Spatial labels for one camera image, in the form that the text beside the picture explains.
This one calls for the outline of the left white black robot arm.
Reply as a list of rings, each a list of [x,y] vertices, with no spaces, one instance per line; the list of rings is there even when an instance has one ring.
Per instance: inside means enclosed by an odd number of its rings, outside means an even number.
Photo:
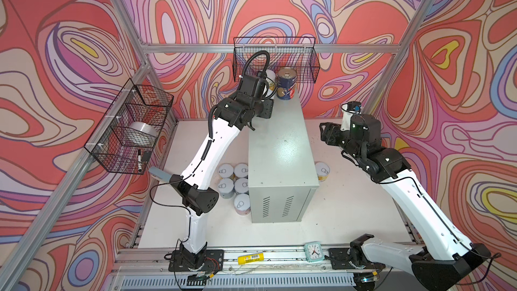
[[[207,247],[207,214],[213,210],[219,193],[210,187],[222,156],[243,128],[252,128],[255,117],[268,119],[273,111],[274,81],[267,72],[242,75],[237,91],[213,106],[207,117],[207,136],[187,168],[171,178],[171,185],[188,209],[187,239],[180,251],[190,261],[203,257]]]

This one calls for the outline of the white tape roll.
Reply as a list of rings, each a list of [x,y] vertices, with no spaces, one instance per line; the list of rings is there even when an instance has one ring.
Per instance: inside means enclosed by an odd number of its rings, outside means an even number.
[[[145,133],[149,136],[153,136],[153,137],[157,137],[158,136],[158,131],[157,129],[150,125],[150,124],[147,124],[147,123],[144,123],[144,122],[141,122],[141,121],[135,121],[135,122],[132,122],[132,124],[129,125],[129,127],[131,129],[134,129],[136,131],[139,131],[141,133]]]

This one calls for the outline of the yellow label can right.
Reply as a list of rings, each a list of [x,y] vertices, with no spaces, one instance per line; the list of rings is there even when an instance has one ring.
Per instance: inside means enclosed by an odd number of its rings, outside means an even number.
[[[317,174],[319,182],[323,182],[323,181],[327,180],[327,178],[331,172],[331,169],[328,166],[328,164],[326,164],[324,162],[316,162],[315,169],[316,169],[316,174]]]

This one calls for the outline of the grey blue sponge block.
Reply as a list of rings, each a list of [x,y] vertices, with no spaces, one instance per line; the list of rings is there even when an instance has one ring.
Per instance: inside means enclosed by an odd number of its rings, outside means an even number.
[[[172,175],[165,172],[157,167],[149,167],[148,172],[153,179],[156,179],[159,183],[169,183]]]

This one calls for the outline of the pull-tab can middle left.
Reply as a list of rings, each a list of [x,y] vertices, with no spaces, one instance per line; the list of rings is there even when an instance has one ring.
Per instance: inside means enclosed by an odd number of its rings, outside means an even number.
[[[223,178],[217,184],[218,193],[223,199],[231,199],[234,197],[234,181],[231,178]]]

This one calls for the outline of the pull-tab can front right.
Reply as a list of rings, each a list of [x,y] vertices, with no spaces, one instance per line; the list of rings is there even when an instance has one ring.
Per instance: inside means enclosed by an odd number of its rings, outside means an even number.
[[[251,211],[250,196],[245,193],[237,194],[234,198],[234,209],[241,216],[249,214]]]

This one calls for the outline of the pull-tab can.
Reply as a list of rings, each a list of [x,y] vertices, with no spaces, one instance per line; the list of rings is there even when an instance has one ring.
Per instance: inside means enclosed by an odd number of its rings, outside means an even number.
[[[246,163],[239,163],[234,167],[234,175],[237,178],[247,178],[249,176],[249,166]]]
[[[218,175],[222,179],[234,179],[234,167],[231,164],[221,164]]]
[[[223,178],[217,184],[218,193],[223,199],[231,199],[234,197],[234,181],[231,178]]]
[[[234,209],[241,216],[249,214],[251,211],[250,196],[245,193],[237,194],[234,198]]]
[[[249,194],[249,180],[247,178],[239,178],[234,182],[234,191],[237,194]]]

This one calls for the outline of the grey metal cabinet box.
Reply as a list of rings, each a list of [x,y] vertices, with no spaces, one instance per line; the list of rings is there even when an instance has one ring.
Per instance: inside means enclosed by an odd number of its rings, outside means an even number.
[[[271,117],[249,132],[249,196],[254,224],[300,222],[319,180],[299,95],[275,98]]]

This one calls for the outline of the blue label tin can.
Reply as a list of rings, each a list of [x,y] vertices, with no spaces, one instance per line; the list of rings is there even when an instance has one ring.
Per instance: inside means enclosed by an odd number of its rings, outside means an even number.
[[[294,97],[297,71],[292,67],[282,67],[277,72],[277,97],[280,100],[291,100]]]

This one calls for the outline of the pull-tab can back left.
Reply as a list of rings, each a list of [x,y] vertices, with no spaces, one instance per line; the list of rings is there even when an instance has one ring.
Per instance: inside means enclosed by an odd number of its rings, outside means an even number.
[[[222,179],[234,179],[234,167],[231,164],[221,164],[218,175]]]

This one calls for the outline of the pull-tab can back right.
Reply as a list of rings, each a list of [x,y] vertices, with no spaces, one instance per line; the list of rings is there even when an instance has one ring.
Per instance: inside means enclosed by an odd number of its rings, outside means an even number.
[[[237,178],[247,178],[249,176],[249,166],[246,163],[239,163],[234,167],[234,175]]]

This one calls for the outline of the black marker pen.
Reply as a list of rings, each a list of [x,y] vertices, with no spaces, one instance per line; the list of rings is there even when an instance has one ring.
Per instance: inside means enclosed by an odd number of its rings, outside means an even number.
[[[140,149],[138,149],[138,151],[137,151],[137,170],[139,173],[141,173],[143,171]]]

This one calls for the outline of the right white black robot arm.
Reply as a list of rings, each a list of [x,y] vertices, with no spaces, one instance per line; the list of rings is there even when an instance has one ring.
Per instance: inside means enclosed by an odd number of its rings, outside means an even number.
[[[384,264],[414,276],[426,290],[448,290],[485,261],[490,250],[473,243],[448,219],[421,185],[411,165],[394,148],[382,146],[381,123],[371,115],[352,113],[342,124],[319,125],[320,139],[361,168],[402,209],[423,239],[420,247],[384,242],[363,234],[350,242],[347,255],[331,257],[359,269]]]

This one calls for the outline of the green orange peach can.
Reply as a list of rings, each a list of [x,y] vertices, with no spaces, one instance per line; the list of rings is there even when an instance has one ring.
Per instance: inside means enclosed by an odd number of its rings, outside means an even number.
[[[266,77],[267,77],[267,83],[268,83],[267,94],[269,95],[269,94],[274,93],[275,89],[276,89],[276,73],[273,70],[267,69]]]

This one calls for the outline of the small green alarm clock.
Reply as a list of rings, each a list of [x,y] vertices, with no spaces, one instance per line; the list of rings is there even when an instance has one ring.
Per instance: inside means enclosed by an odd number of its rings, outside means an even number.
[[[319,242],[309,242],[304,245],[304,253],[308,263],[316,263],[324,260],[324,253]]]

